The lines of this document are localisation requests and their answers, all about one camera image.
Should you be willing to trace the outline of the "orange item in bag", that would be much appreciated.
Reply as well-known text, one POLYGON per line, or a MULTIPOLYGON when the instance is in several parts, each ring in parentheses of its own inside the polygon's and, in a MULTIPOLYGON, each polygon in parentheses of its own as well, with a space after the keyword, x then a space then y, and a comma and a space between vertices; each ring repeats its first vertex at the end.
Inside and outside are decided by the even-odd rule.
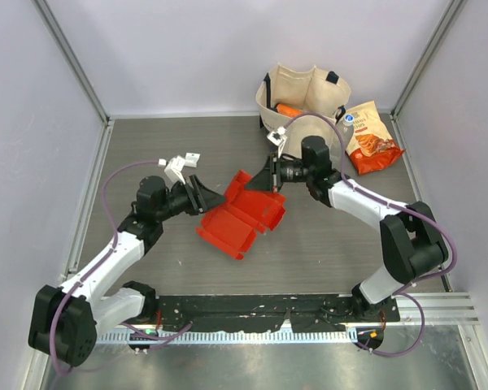
POLYGON ((285 103, 277 103, 273 107, 273 111, 281 115, 282 117, 293 119, 304 113, 303 110, 295 108, 293 106, 286 105, 285 103))

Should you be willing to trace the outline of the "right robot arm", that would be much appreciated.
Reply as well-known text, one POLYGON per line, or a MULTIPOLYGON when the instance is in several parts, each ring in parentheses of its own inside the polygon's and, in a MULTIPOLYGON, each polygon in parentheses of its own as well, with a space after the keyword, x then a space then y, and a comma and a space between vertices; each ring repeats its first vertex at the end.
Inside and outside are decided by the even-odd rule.
POLYGON ((277 193, 285 183, 304 183, 316 201, 348 213, 380 233, 382 264, 353 287, 344 316, 368 321, 403 287, 442 265, 448 257, 431 209, 382 197, 333 168, 321 136, 306 136, 300 158, 270 154, 246 189, 277 193))

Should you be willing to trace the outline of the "aluminium frame post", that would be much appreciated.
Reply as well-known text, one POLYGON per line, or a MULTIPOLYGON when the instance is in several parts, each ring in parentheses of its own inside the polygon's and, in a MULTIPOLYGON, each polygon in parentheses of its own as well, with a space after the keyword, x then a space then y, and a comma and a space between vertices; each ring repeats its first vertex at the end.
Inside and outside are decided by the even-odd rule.
POLYGON ((430 39, 426 43, 420 58, 414 66, 411 75, 409 76, 401 94, 390 112, 390 116, 393 120, 396 120, 402 113, 408 99, 411 97, 414 89, 420 82, 420 79, 425 74, 427 67, 431 64, 434 55, 438 52, 442 42, 449 33, 451 27, 455 23, 466 3, 466 0, 450 0, 448 2, 445 11, 438 21, 438 24, 430 39))
POLYGON ((77 58, 76 53, 67 39, 62 27, 60 26, 54 12, 51 10, 50 4, 46 0, 32 0, 32 3, 48 28, 50 35, 53 37, 63 58, 70 67, 73 75, 76 77, 78 84, 85 93, 85 96, 88 98, 95 113, 99 117, 100 121, 104 125, 107 125, 110 120, 109 114, 105 110, 103 104, 100 102, 100 99, 95 92, 89 77, 85 74, 85 70, 82 67, 81 62, 77 58))

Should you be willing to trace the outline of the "right aluminium frame post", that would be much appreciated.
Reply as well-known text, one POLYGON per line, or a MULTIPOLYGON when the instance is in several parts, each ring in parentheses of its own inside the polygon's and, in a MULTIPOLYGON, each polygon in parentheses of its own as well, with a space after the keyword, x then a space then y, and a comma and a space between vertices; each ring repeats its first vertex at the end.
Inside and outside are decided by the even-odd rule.
POLYGON ((438 21, 438 24, 430 39, 426 43, 420 58, 414 66, 411 75, 409 76, 401 94, 390 112, 390 116, 393 120, 396 120, 402 113, 408 99, 411 97, 414 89, 420 82, 420 79, 425 74, 427 67, 431 64, 434 55, 438 52, 442 42, 449 33, 451 27, 455 23, 466 3, 466 0, 450 0, 448 2, 445 11, 438 21))

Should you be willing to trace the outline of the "red cardboard paper box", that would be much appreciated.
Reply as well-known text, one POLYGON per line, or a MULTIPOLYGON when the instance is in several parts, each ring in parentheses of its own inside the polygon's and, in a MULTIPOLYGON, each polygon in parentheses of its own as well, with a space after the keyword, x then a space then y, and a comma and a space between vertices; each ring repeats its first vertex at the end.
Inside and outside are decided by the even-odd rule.
POLYGON ((285 214, 285 197, 279 193, 245 189, 251 175, 243 170, 224 192, 226 202, 208 211, 196 227, 198 235, 236 260, 253 245, 257 235, 274 230, 285 214))

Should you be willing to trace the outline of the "clear plastic water bottle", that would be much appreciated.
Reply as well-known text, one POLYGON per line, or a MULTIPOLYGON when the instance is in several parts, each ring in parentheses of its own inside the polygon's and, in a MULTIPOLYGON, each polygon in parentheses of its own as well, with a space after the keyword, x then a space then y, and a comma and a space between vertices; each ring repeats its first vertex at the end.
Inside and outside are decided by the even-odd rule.
POLYGON ((340 143, 338 136, 333 134, 333 141, 330 146, 330 159, 333 165, 339 165, 342 161, 342 154, 349 145, 354 134, 354 117, 351 114, 344 114, 339 122, 336 123, 337 130, 342 138, 343 144, 340 143))

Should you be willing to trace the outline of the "small white plastic bracket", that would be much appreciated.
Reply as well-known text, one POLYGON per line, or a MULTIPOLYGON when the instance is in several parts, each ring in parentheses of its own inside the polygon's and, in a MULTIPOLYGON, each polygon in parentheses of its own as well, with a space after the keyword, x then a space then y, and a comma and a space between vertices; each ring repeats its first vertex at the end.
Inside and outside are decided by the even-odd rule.
POLYGON ((197 153, 186 153, 184 156, 185 166, 190 168, 196 168, 198 166, 198 161, 200 159, 200 154, 197 153))

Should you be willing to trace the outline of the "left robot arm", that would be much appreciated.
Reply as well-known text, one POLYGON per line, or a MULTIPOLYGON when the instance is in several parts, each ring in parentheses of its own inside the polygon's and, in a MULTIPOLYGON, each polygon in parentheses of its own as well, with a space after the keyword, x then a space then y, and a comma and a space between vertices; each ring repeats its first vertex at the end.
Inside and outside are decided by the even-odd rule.
POLYGON ((224 204, 224 195, 207 188, 196 175, 169 188, 158 175, 144 178, 107 246, 71 279, 42 287, 34 301, 28 345, 71 367, 83 364, 97 339, 127 320, 150 323, 156 316, 156 291, 147 284, 109 288, 143 259, 163 234, 168 219, 201 215, 224 204))

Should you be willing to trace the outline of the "beige canvas tote bag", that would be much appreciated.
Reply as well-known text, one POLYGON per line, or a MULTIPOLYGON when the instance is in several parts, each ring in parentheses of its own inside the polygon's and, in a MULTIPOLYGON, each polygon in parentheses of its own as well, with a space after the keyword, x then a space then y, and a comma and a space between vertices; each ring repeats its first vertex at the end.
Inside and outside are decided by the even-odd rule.
POLYGON ((336 125, 346 112, 350 96, 351 87, 334 71, 318 67, 294 71, 278 64, 264 77, 255 101, 265 129, 271 132, 284 127, 288 139, 283 152, 299 158, 302 139, 307 136, 321 136, 330 149, 335 131, 315 115, 322 115, 336 125), (277 103, 304 113, 292 119, 282 117, 273 111, 277 103))

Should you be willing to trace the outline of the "left aluminium frame post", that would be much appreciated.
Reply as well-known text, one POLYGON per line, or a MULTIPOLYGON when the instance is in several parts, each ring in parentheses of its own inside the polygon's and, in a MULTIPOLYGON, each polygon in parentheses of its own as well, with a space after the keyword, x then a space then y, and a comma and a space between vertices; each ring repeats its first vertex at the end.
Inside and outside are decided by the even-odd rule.
POLYGON ((85 70, 82 67, 81 62, 77 58, 76 53, 67 39, 62 27, 60 26, 54 12, 51 10, 50 4, 46 0, 32 0, 32 3, 48 28, 50 35, 53 37, 63 58, 70 67, 73 75, 76 77, 78 84, 85 93, 85 96, 88 98, 95 113, 99 117, 100 121, 104 125, 107 125, 110 120, 109 114, 105 110, 103 104, 100 102, 100 99, 95 92, 89 77, 85 74, 85 70))

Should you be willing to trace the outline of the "orange chips bag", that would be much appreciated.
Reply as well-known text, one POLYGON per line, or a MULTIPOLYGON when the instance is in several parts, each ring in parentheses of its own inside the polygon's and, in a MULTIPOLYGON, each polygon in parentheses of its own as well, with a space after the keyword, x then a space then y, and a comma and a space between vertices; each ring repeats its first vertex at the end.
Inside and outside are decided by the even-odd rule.
POLYGON ((354 131, 346 153, 360 176, 382 171, 403 156, 404 149, 390 135, 374 101, 352 107, 347 114, 353 116, 354 131))

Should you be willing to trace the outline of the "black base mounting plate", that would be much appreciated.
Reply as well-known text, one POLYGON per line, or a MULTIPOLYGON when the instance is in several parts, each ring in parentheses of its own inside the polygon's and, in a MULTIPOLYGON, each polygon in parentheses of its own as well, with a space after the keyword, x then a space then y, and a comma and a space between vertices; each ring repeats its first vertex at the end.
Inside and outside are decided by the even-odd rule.
POLYGON ((396 300, 369 305, 341 294, 295 295, 169 295, 160 296, 143 313, 129 320, 137 325, 160 325, 177 332, 278 332, 284 321, 293 332, 337 332, 347 323, 397 323, 396 300))

